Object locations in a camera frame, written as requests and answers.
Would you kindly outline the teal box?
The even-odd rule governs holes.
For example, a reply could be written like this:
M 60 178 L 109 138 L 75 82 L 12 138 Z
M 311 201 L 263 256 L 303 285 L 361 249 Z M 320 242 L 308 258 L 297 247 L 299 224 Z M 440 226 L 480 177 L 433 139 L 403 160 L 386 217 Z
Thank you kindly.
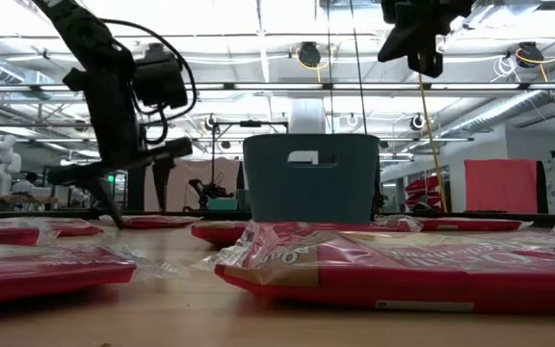
M 233 198 L 210 199 L 207 203 L 207 209 L 212 211 L 236 211 L 238 200 Z

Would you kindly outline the coral red panel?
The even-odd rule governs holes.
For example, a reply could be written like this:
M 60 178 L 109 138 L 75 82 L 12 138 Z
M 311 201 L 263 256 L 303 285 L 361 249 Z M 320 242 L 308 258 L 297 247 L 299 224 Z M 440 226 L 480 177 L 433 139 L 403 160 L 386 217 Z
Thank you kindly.
M 465 160 L 465 209 L 538 212 L 537 162 L 533 160 Z

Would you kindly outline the person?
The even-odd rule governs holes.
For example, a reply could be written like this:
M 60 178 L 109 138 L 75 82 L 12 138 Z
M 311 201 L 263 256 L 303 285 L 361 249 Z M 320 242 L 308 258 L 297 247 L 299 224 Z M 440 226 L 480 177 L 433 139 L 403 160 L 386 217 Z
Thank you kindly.
M 25 178 L 19 180 L 12 186 L 12 194 L 33 198 L 48 198 L 51 196 L 51 189 L 39 187 L 37 185 L 38 175 L 27 173 Z

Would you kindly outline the teal plastic basket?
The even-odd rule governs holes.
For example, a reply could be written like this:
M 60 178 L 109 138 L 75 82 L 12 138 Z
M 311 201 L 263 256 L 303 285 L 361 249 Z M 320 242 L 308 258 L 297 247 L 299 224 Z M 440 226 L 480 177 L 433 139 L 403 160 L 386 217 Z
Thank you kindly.
M 377 137 L 264 134 L 246 139 L 243 153 L 255 221 L 371 221 Z

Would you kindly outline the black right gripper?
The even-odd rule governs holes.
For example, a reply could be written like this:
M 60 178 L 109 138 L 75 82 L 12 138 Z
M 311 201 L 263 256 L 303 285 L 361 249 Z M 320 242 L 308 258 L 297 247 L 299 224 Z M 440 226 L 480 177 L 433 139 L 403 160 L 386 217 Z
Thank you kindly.
M 382 0 L 383 19 L 393 29 L 378 53 L 379 62 L 408 57 L 408 66 L 437 78 L 443 72 L 443 55 L 436 37 L 418 41 L 419 34 L 447 35 L 451 22 L 471 14 L 474 0 Z

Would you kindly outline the red stacked items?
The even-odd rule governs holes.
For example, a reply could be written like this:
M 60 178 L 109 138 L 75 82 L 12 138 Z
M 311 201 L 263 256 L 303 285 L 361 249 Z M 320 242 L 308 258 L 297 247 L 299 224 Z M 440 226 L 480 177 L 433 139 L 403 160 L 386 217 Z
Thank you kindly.
M 425 203 L 441 210 L 441 194 L 438 178 L 435 175 L 414 180 L 406 188 L 406 206 L 413 209 L 418 203 Z

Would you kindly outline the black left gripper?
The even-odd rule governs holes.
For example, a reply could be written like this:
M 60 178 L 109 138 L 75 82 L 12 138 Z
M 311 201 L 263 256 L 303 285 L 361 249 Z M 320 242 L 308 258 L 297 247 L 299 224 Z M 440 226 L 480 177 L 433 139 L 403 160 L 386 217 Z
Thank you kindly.
M 134 72 L 134 63 L 112 64 L 85 71 L 73 68 L 65 76 L 63 82 L 71 91 L 84 94 L 103 163 L 54 167 L 47 175 L 52 185 L 73 185 L 88 190 L 105 206 L 117 227 L 123 227 L 123 220 L 106 176 L 115 170 L 112 167 L 139 165 L 145 150 L 132 101 L 131 80 Z M 165 211 L 174 159 L 193 152 L 192 140 L 183 137 L 166 141 L 153 151 L 153 181 L 159 210 Z

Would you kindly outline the silver ventilation duct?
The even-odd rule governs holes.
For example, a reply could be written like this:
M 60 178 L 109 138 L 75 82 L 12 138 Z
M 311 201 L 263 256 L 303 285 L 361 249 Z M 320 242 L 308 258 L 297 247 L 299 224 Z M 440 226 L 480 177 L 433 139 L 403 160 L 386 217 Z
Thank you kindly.
M 439 131 L 440 137 L 453 136 L 458 133 L 473 133 L 484 127 L 495 126 L 497 123 L 512 119 L 534 107 L 541 107 L 551 100 L 555 92 L 555 69 L 543 77 L 523 82 L 515 93 L 509 97 L 500 97 L 480 106 Z

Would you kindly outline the pink curtain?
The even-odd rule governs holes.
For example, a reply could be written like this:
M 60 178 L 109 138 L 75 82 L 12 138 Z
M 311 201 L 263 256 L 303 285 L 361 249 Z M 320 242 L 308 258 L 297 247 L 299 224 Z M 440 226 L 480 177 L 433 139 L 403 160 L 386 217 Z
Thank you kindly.
M 204 184 L 211 181 L 211 161 L 190 161 L 176 159 L 175 167 L 170 171 L 166 194 L 166 211 L 182 212 L 184 206 L 199 208 L 199 196 L 189 185 L 190 179 L 199 179 Z M 228 193 L 237 190 L 241 162 L 219 157 L 215 160 L 216 183 Z M 159 203 L 155 192 L 153 171 L 145 169 L 144 212 L 159 212 Z

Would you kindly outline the black background stand frame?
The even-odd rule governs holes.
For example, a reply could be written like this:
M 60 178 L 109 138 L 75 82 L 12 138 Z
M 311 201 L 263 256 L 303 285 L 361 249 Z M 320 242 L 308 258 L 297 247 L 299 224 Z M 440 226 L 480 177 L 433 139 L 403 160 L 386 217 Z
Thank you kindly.
M 268 121 L 268 120 L 239 120 L 239 121 L 219 121 L 214 120 L 211 123 L 211 180 L 203 189 L 204 200 L 202 206 L 207 209 L 207 203 L 210 199 L 218 198 L 233 198 L 238 200 L 238 209 L 236 211 L 249 211 L 250 203 L 248 202 L 249 194 L 246 189 L 239 193 L 239 188 L 236 188 L 233 193 L 229 193 L 224 187 L 221 186 L 221 179 L 217 178 L 215 161 L 216 161 L 216 146 L 219 139 L 233 126 L 240 128 L 259 128 L 268 126 L 274 131 L 276 126 L 283 126 L 285 132 L 289 132 L 289 122 L 283 121 Z

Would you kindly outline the white column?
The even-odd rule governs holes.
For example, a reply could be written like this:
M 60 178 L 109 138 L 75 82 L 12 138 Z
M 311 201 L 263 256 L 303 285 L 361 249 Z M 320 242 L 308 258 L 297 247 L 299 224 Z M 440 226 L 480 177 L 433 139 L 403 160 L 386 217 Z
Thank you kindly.
M 326 113 L 322 99 L 292 100 L 289 132 L 302 134 L 325 134 Z

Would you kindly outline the black cabinet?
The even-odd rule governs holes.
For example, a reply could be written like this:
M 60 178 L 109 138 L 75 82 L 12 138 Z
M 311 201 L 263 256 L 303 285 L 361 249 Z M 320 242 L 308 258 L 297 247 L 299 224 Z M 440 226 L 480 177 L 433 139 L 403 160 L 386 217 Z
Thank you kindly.
M 127 211 L 143 211 L 145 197 L 145 167 L 127 172 Z

